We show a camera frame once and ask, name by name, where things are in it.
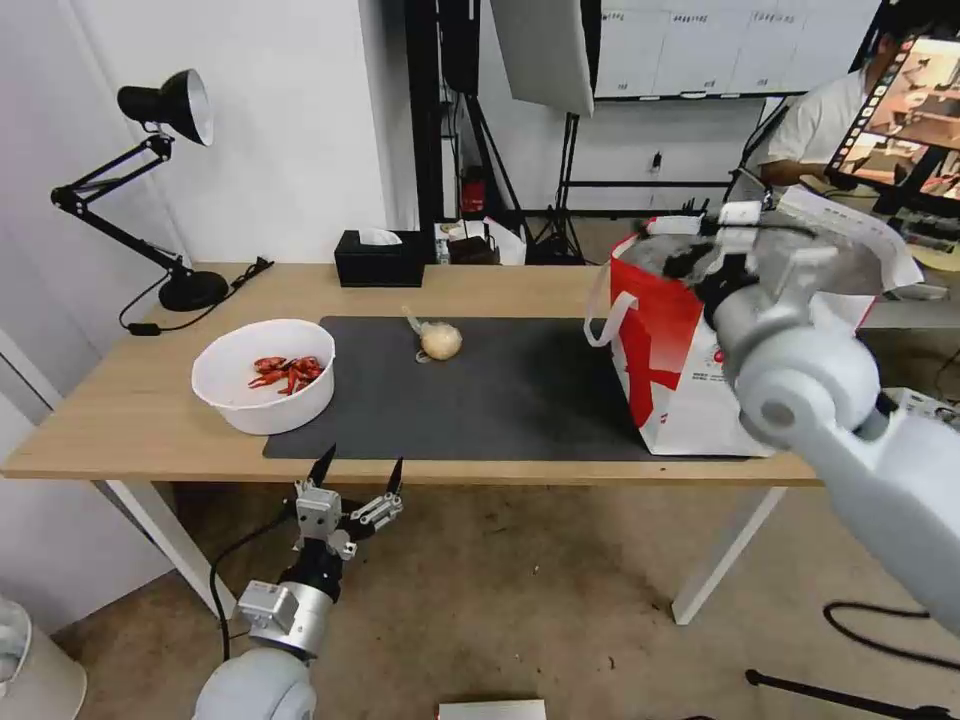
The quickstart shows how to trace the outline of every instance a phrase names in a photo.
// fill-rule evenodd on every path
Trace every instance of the black desk lamp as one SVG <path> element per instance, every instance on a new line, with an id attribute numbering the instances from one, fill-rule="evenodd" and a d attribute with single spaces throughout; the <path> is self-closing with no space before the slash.
<path id="1" fill-rule="evenodd" d="M 117 104 L 124 115 L 139 122 L 150 136 L 137 147 L 76 182 L 54 189 L 50 199 L 64 212 L 166 269 L 170 278 L 160 288 L 160 304 L 167 310 L 187 312 L 222 302 L 229 291 L 227 281 L 222 276 L 186 267 L 181 255 L 134 237 L 90 209 L 95 200 L 170 159 L 173 138 L 163 132 L 160 127 L 162 124 L 169 125 L 200 145 L 209 146 L 213 142 L 213 111 L 200 75 L 196 70 L 182 70 L 159 89 L 122 87 L 117 93 Z M 156 155 L 150 162 L 121 177 L 98 179 L 146 150 Z"/>

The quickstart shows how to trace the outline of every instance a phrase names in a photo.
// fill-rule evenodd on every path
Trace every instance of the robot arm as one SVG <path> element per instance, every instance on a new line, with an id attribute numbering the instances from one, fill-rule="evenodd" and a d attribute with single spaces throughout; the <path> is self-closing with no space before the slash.
<path id="1" fill-rule="evenodd" d="M 960 635 L 960 436 L 883 395 L 856 338 L 813 326 L 829 266 L 830 253 L 792 252 L 776 277 L 758 277 L 727 255 L 694 290 L 747 431 L 802 457 L 854 536 Z"/>
<path id="2" fill-rule="evenodd" d="M 340 599 L 343 565 L 357 543 L 372 537 L 403 510 L 403 461 L 386 492 L 365 505 L 321 487 L 336 446 L 297 487 L 300 526 L 296 562 L 276 584 L 251 581 L 237 607 L 260 647 L 223 663 L 197 699 L 194 720 L 310 720 L 317 694 L 308 663 L 320 653 L 327 614 Z"/>

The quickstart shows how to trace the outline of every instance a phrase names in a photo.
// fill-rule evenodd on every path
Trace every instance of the white bowl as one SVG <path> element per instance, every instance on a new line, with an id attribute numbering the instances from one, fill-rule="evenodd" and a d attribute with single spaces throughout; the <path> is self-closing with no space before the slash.
<path id="1" fill-rule="evenodd" d="M 256 377 L 253 363 L 262 357 L 314 355 L 323 366 L 316 380 L 293 395 L 280 395 L 283 380 L 247 387 Z M 333 397 L 333 337 L 306 320 L 266 320 L 244 325 L 214 340 L 193 362 L 194 394 L 215 407 L 224 420 L 251 435 L 275 435 L 304 425 Z"/>

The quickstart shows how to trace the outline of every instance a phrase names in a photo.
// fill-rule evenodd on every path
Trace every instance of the garlic bulb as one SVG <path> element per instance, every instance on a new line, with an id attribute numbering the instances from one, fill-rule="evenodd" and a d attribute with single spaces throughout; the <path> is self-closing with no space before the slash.
<path id="1" fill-rule="evenodd" d="M 423 323 L 420 346 L 434 360 L 449 360 L 460 351 L 463 336 L 453 325 L 447 323 Z"/>
<path id="2" fill-rule="evenodd" d="M 413 331 L 420 336 L 421 352 L 417 353 L 417 362 L 433 360 L 449 360 L 460 351 L 463 345 L 463 336 L 453 325 L 445 322 L 420 322 L 407 307 L 403 308 L 407 322 Z"/>

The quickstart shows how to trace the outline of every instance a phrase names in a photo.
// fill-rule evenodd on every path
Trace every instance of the black desk mat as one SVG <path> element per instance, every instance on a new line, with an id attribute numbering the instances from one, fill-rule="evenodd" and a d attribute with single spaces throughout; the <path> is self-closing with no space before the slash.
<path id="1" fill-rule="evenodd" d="M 403 318 L 327 317 L 336 340 L 330 405 L 274 435 L 269 458 L 637 460 L 652 456 L 609 348 L 591 348 L 575 318 L 446 318 L 463 334 L 451 360 L 419 364 Z"/>

